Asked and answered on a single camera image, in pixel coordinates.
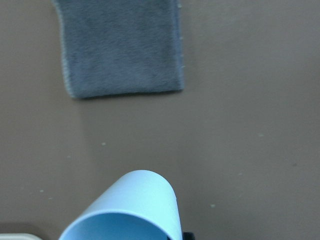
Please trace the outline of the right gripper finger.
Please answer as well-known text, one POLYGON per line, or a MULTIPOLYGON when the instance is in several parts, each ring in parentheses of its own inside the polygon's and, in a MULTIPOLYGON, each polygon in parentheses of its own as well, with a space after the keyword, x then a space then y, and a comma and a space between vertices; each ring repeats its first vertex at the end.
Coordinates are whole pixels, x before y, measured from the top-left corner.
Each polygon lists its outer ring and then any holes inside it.
POLYGON ((183 232, 183 236, 182 236, 183 240, 194 240, 194 233, 192 232, 183 232))

